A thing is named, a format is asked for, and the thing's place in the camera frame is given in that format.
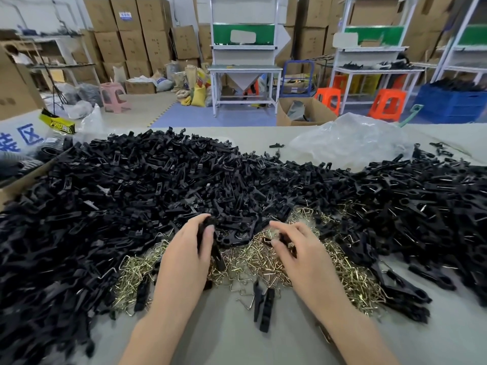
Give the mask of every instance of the left hand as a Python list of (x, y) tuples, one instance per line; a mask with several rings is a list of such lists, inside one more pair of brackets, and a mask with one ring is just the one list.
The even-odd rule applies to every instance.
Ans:
[(190, 219), (167, 246), (161, 260), (149, 314), (177, 316), (187, 321), (203, 292), (210, 269), (215, 227), (206, 227), (198, 254), (196, 234), (209, 214)]

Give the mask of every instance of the finger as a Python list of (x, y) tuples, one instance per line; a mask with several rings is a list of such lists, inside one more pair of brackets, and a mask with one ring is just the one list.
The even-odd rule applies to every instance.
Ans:
[(301, 234), (303, 236), (305, 236), (306, 238), (310, 238), (310, 237), (313, 237), (314, 234), (313, 232), (311, 231), (311, 229), (304, 223), (302, 223), (301, 221), (298, 222), (298, 223), (294, 223), (293, 224), (297, 230), (299, 230), (301, 232)]
[(183, 225), (183, 227), (181, 228), (181, 230), (184, 230), (184, 235), (194, 236), (196, 238), (196, 234), (198, 233), (198, 227), (209, 216), (211, 216), (211, 215), (210, 214), (199, 214), (195, 217), (192, 217), (190, 220), (186, 221), (186, 224)]
[(279, 258), (283, 262), (286, 270), (292, 270), (294, 268), (295, 258), (291, 255), (286, 245), (281, 241), (278, 241), (277, 239), (273, 239), (271, 241), (271, 245), (274, 250), (276, 250), (277, 256), (279, 256)]
[(293, 241), (296, 248), (304, 243), (304, 235), (293, 224), (285, 224), (280, 221), (269, 221), (271, 228), (275, 228), (286, 234)]
[(213, 236), (215, 233), (215, 226), (209, 225), (204, 229), (203, 241), (200, 246), (200, 260), (210, 264), (211, 247), (213, 246)]

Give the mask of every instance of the person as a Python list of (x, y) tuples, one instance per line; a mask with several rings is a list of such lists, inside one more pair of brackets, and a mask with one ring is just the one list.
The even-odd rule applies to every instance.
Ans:
[[(189, 220), (167, 246), (149, 312), (136, 324), (119, 365), (168, 365), (206, 282), (214, 226), (206, 227), (198, 255), (198, 226), (209, 214)], [(303, 223), (271, 221), (289, 236), (293, 257), (280, 241), (272, 246), (293, 288), (324, 325), (347, 365), (398, 365), (373, 321), (350, 303), (324, 245)]]
[(24, 53), (19, 52), (19, 50), (14, 45), (6, 45), (5, 50), (14, 59), (16, 64), (31, 65), (32, 60)]

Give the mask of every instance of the right hand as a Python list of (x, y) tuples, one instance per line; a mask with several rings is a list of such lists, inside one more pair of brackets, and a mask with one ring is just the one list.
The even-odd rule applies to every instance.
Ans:
[(276, 239), (271, 241), (294, 290), (311, 312), (323, 322), (327, 314), (350, 307), (332, 260), (311, 229), (304, 223), (270, 221), (269, 225), (286, 234), (296, 247), (295, 258), (282, 242)]

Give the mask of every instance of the yellow sack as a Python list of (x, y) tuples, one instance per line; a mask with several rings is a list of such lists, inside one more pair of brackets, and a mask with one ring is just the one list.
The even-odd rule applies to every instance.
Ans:
[(204, 100), (206, 99), (206, 87), (195, 87), (193, 94), (192, 106), (204, 107)]
[(191, 105), (191, 96), (188, 96), (185, 99), (181, 99), (181, 100), (179, 100), (179, 102), (183, 106), (189, 106), (189, 105)]

